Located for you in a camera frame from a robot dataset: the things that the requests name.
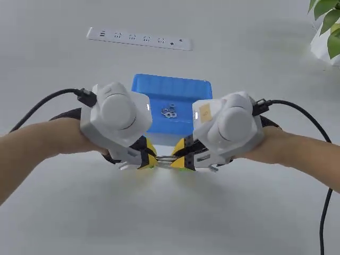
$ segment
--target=black cable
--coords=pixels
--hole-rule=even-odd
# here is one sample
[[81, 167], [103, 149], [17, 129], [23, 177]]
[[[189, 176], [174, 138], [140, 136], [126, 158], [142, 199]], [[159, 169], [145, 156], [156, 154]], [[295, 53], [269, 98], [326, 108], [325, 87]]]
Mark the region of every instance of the black cable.
[[[317, 127], [317, 129], [320, 131], [320, 133], [324, 136], [326, 142], [332, 143], [328, 134], [322, 128], [322, 126], [319, 124], [319, 122], [317, 122], [317, 120], [312, 115], [310, 115], [305, 109], [303, 109], [302, 107], [300, 107], [300, 106], [298, 106], [294, 103], [284, 101], [284, 100], [268, 100], [268, 101], [266, 101], [267, 106], [270, 106], [270, 105], [273, 105], [273, 104], [287, 105], [287, 106], [293, 107], [294, 109], [298, 110], [304, 116], [306, 116]], [[325, 226], [325, 219], [326, 219], [327, 210], [328, 210], [328, 206], [329, 206], [329, 202], [330, 202], [330, 197], [332, 196], [332, 192], [333, 192], [332, 189], [328, 189], [325, 204], [324, 204], [324, 209], [322, 210], [322, 215], [321, 215], [321, 220], [320, 220], [319, 236], [320, 236], [320, 254], [321, 255], [325, 255], [324, 226]]]
[[10, 133], [19, 129], [41, 106], [50, 101], [51, 99], [60, 96], [62, 94], [73, 93], [78, 96], [78, 101], [84, 103], [85, 105], [92, 107], [97, 102], [97, 97], [94, 93], [87, 91], [86, 89], [62, 89], [57, 91], [39, 103], [37, 103], [18, 123], [11, 129]]

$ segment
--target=blue container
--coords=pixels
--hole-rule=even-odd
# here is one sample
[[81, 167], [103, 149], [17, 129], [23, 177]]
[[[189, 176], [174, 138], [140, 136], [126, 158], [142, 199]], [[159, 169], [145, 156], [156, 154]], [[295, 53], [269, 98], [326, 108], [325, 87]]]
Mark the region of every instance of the blue container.
[[[150, 98], [152, 126], [150, 133], [189, 135], [193, 131], [192, 104], [201, 99], [212, 99], [208, 81], [136, 74], [132, 91]], [[162, 109], [175, 105], [177, 118], [166, 118]]]

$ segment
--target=orange sticker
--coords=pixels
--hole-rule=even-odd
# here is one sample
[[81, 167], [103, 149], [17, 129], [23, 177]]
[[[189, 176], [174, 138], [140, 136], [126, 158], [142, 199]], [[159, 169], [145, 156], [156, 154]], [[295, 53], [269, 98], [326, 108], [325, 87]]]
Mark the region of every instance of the orange sticker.
[[201, 117], [202, 123], [206, 123], [206, 122], [211, 121], [213, 119], [211, 117], [210, 104], [202, 105], [199, 108], [199, 111], [200, 111], [200, 117]]

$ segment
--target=white tabletop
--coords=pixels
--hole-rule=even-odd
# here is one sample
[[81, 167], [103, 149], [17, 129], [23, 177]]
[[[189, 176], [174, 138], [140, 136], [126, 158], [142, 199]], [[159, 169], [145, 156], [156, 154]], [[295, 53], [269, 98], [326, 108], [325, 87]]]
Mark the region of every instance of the white tabletop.
[[[2, 0], [0, 134], [38, 100], [68, 87], [136, 73], [208, 80], [215, 98], [239, 90], [306, 108], [340, 143], [340, 71], [315, 59], [309, 1]], [[194, 50], [88, 41], [89, 27], [182, 36]], [[79, 107], [54, 99], [29, 123]], [[298, 112], [266, 115], [285, 130], [320, 138]], [[158, 147], [164, 154], [170, 148]], [[327, 187], [294, 169], [236, 160], [217, 174], [167, 169], [119, 172], [96, 153], [40, 164], [0, 207], [0, 253], [318, 254]], [[325, 226], [338, 254], [340, 199]]]

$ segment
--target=white power strip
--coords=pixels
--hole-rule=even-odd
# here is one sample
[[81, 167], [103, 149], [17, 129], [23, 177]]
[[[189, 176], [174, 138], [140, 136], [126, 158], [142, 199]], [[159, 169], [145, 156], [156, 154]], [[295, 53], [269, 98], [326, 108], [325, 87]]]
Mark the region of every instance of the white power strip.
[[90, 28], [87, 38], [111, 43], [134, 44], [167, 49], [192, 50], [191, 40], [185, 38], [152, 36], [121, 30]]

